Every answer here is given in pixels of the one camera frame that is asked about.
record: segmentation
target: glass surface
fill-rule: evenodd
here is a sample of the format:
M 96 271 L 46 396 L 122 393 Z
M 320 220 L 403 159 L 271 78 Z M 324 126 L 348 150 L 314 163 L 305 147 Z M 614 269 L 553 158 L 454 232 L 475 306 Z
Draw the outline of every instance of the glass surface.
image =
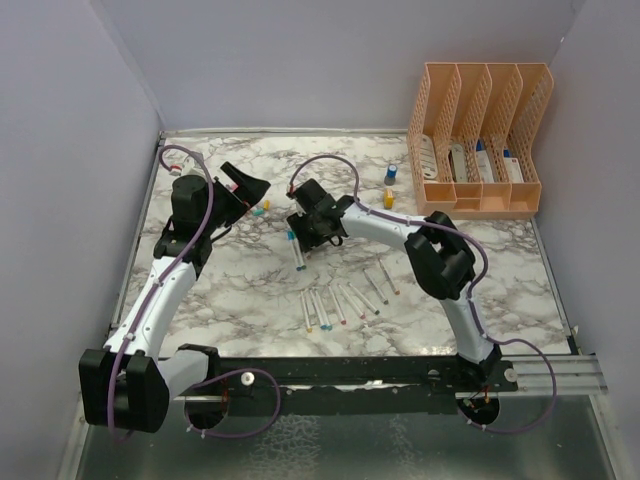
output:
M 549 398 L 502 401 L 496 426 L 537 418 Z M 253 429 L 264 419 L 219 427 Z M 283 416 L 247 440 L 186 433 L 182 404 L 156 434 L 114 444 L 91 427 L 78 478 L 91 480 L 613 479 L 588 397 L 560 397 L 554 415 L 523 435 L 491 435 L 459 416 L 427 414 Z

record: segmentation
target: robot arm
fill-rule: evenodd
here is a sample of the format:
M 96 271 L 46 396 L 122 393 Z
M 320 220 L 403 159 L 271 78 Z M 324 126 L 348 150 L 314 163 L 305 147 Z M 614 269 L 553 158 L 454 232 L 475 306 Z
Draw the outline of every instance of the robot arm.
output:
M 202 224 L 208 201 L 205 179 L 191 169 L 173 183 L 172 215 L 153 251 L 154 261 L 146 284 L 131 312 L 103 349 L 88 349 L 79 363 L 80 386 L 87 422 L 106 425 L 107 387 L 116 352 L 124 344 L 114 399 L 115 425 L 155 432 L 166 415 L 169 401 L 214 371 L 215 349 L 184 345 L 168 360 L 159 360 L 162 341 L 180 302 L 196 282 L 212 251 L 210 236 L 218 228 L 230 228 L 257 204 L 269 182 L 245 175 L 225 162 L 222 167 L 236 183 L 233 191 L 214 178 L 214 201 L 209 221 L 193 247 L 162 283 L 160 275 L 193 238 Z M 152 287 L 157 286 L 145 305 Z M 133 319 L 143 310 L 134 332 Z
M 486 376 L 500 358 L 499 349 L 478 331 L 467 299 L 467 289 L 475 273 L 475 257 L 466 242 L 453 234 L 427 226 L 414 226 L 371 215 L 358 207 L 353 197 L 335 201 L 311 179 L 289 193 L 299 213 L 287 218 L 303 252 L 325 242 L 342 245 L 345 237 L 362 237 L 404 251 L 409 256 L 420 287 L 440 300 L 456 338 L 458 356 L 480 377 Z M 408 220 L 422 220 L 408 217 Z M 424 219 L 455 229 L 449 217 L 435 212 Z M 433 244 L 439 244 L 436 251 Z M 484 322 L 478 311 L 480 322 Z

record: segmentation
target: test tube with colored cap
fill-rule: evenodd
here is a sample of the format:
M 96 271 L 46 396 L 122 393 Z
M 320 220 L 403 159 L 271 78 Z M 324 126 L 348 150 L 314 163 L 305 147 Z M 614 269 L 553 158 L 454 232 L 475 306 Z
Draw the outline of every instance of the test tube with colored cap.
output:
M 300 292 L 300 303 L 302 304 L 302 315 L 304 316 L 304 323 L 307 326 L 307 332 L 313 332 L 311 328 L 311 321 L 309 320 L 309 310 L 307 309 L 307 302 L 304 299 L 304 291 Z
M 304 306 L 307 309 L 307 316 L 309 317 L 309 323 L 311 324 L 311 326 L 313 326 L 313 319 L 311 318 L 313 315 L 313 305 L 310 303 L 311 299 L 309 298 L 311 296 L 311 293 L 309 292 L 308 288 L 305 288 L 302 293 L 303 295 L 303 299 L 304 299 Z
M 322 297 L 318 293 L 317 289 L 313 289 L 313 294 L 316 296 L 316 300 L 318 301 L 318 306 L 320 307 L 320 314 L 322 315 L 322 321 L 324 322 L 327 330 L 331 330 L 333 327 L 329 322 L 329 316 L 327 315 L 327 311 L 324 309 L 324 303 L 322 303 Z
M 356 294 L 356 297 L 358 297 L 360 300 L 362 300 L 362 303 L 364 303 L 365 307 L 367 307 L 369 310 L 371 310 L 376 315 L 380 314 L 380 310 L 378 310 L 376 307 L 373 306 L 373 303 L 371 303 L 369 301 L 369 299 L 364 296 L 364 293 L 362 293 L 360 290 L 358 290 L 356 287 L 354 287 L 351 282 L 347 283 L 347 285 L 351 288 L 351 290 L 353 290 L 353 293 Z
M 384 273 L 384 277 L 387 279 L 387 282 L 389 282 L 389 285 L 391 285 L 391 289 L 393 290 L 393 293 L 395 293 L 396 295 L 400 295 L 400 290 L 398 289 L 398 287 L 396 287 L 396 284 L 393 281 L 393 278 L 391 278 L 391 275 L 389 275 L 389 272 L 387 271 L 387 268 L 384 266 L 382 259 L 379 258 L 378 261 L 380 262 L 380 268 L 382 268 L 382 273 Z
M 329 285 L 329 294 L 331 295 L 331 300 L 333 300 L 333 306 L 336 309 L 336 314 L 338 315 L 338 319 L 340 323 L 343 325 L 347 324 L 347 317 L 345 317 L 344 312 L 342 311 L 342 306 L 338 301 L 338 297 L 336 297 L 336 292 L 333 291 L 333 287 Z
M 287 239 L 289 240 L 289 246 L 291 247 L 291 253 L 293 253 L 293 261 L 296 265 L 296 270 L 300 271 L 302 270 L 302 264 L 300 263 L 300 260 L 298 259 L 298 253 L 296 252 L 296 247 L 295 244 L 293 243 L 293 239 L 295 237 L 293 236 L 293 232 L 288 231 L 287 232 Z
M 302 268 L 302 270 L 306 270 L 307 266 L 304 263 L 304 256 L 302 255 L 302 250 L 300 249 L 300 242 L 298 241 L 298 237 L 296 237 L 296 234 L 291 232 L 291 235 L 293 235 L 293 248 L 296 249 L 296 254 L 298 255 L 298 258 L 300 260 L 300 268 Z
M 369 281 L 373 289 L 376 291 L 376 295 L 380 297 L 380 301 L 385 305 L 389 305 L 389 300 L 387 300 L 387 297 L 384 296 L 384 293 L 382 293 L 382 290 L 380 290 L 380 287 L 378 286 L 378 284 L 373 281 L 373 278 L 371 278 L 371 275 L 369 275 L 369 272 L 367 272 L 366 270 L 362 270 L 362 271 L 364 272 L 365 278 Z
M 318 304 L 318 298 L 316 297 L 315 292 L 314 292 L 313 289 L 309 290 L 309 297 L 311 297 L 311 303 L 313 305 L 313 309 L 316 312 L 316 316 L 318 317 L 318 323 L 320 324 L 320 328 L 322 330 L 326 330 L 328 327 L 324 323 L 324 317 L 322 316 L 322 313 L 320 311 L 320 305 Z
M 366 318 L 364 311 L 360 310 L 360 307 L 358 306 L 356 301 L 353 299 L 353 297 L 349 294 L 349 292 L 347 292 L 347 289 L 344 288 L 342 285 L 338 285 L 338 288 L 344 295 L 344 298 L 347 299 L 347 303 L 351 306 L 351 308 L 353 308 L 353 311 L 356 312 L 356 315 L 358 315 L 358 317 L 364 320 Z

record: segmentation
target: corner of wall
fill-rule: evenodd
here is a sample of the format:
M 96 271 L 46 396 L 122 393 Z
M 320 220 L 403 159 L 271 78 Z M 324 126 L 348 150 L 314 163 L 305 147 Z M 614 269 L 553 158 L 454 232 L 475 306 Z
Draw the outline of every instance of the corner of wall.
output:
M 105 10 L 100 0 L 89 0 L 89 5 L 91 6 L 93 12 L 95 13 L 96 18 L 104 28 L 105 33 L 115 45 L 116 49 L 118 50 L 118 53 L 124 60 L 124 63 L 127 65 L 129 70 L 131 71 L 131 74 L 138 81 L 138 84 L 140 85 L 140 87 L 142 87 L 142 90 L 144 91 L 145 95 L 149 99 L 149 102 L 151 103 L 155 111 L 158 113 L 158 117 L 160 118 L 160 126 L 164 129 L 166 126 L 166 119 L 162 111 L 162 108 L 160 107 L 160 103 L 158 102 L 158 99 L 155 93 L 149 86 L 149 82 L 147 82 L 147 79 L 142 73 L 142 69 L 140 68 L 140 65 L 138 65 L 138 62 L 129 51 L 129 48 L 127 47 L 127 45 L 124 43 L 124 40 L 122 39 L 122 36 L 120 35 L 118 28 L 111 20 L 111 17 Z

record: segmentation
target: white marble table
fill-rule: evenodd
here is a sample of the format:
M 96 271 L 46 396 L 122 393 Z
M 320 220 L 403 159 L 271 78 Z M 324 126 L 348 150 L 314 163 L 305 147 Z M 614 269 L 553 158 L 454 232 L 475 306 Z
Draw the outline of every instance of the white marble table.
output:
M 342 247 L 314 251 L 308 269 L 295 270 L 286 240 L 287 215 L 295 211 L 285 196 L 288 179 L 303 160 L 334 153 L 353 161 L 361 176 L 361 198 L 381 207 L 382 180 L 388 163 L 399 166 L 394 212 L 415 213 L 404 137 L 295 137 L 176 138 L 179 144 L 204 154 L 212 175 L 229 161 L 243 172 L 266 179 L 272 187 L 265 199 L 271 208 L 262 216 L 245 216 L 233 231 L 216 243 L 195 287 L 182 302 L 170 326 L 161 355 L 173 354 L 184 343 L 216 346 L 225 356 L 358 356 L 438 355 L 455 353 L 453 334 L 438 301 L 415 283 L 406 254 L 363 239 L 346 239 Z M 182 156 L 179 152 L 167 155 Z M 351 194 L 353 178 L 336 161 L 316 162 L 300 180 L 315 177 L 335 198 Z M 147 277 L 153 245 L 171 214 L 174 177 L 159 170 L 140 245 L 132 269 L 123 315 L 135 301 Z M 487 248 L 488 277 L 477 287 L 489 330 L 500 339 L 522 337 L 546 353 L 569 353 L 533 229 L 524 221 L 460 221 L 458 227 Z M 378 267 L 381 257 L 401 295 L 394 296 Z M 365 280 L 370 271 L 387 293 L 382 306 Z M 323 287 L 332 280 L 353 282 L 381 314 L 362 321 L 348 309 L 346 326 L 333 330 L 314 328 L 307 333 L 302 320 L 299 292 Z M 326 297 L 327 308 L 331 303 Z M 506 353 L 530 353 L 526 347 L 507 347 Z

